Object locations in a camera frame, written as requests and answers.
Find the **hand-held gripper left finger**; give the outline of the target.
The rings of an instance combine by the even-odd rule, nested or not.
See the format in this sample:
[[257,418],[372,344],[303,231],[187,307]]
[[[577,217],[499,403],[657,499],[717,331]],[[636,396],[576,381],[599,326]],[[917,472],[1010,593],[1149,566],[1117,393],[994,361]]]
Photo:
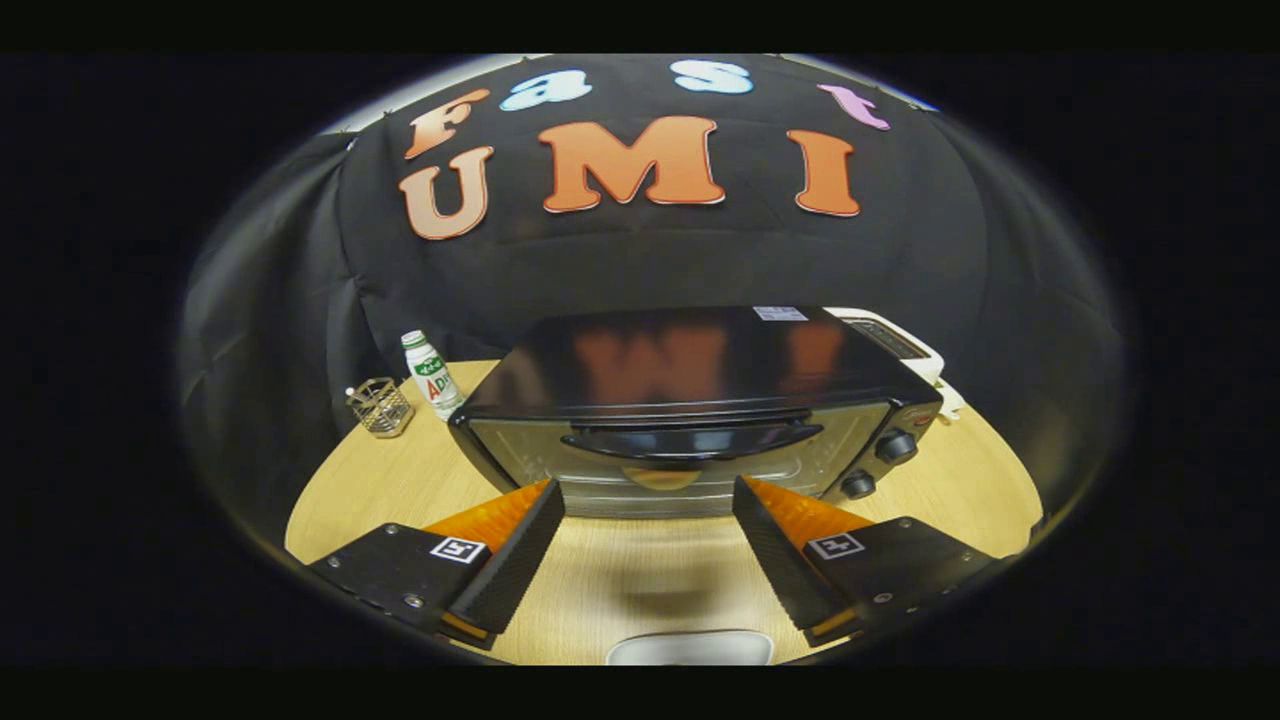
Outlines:
[[561,483],[548,478],[425,528],[384,523],[308,569],[417,632],[490,650],[564,515]]

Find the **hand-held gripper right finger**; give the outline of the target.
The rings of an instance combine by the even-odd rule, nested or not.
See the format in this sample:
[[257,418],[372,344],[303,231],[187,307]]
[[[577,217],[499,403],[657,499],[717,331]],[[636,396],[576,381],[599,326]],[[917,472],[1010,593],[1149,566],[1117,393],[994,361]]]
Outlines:
[[754,477],[736,477],[731,506],[776,598],[812,648],[905,632],[1011,562],[920,519],[872,521]]

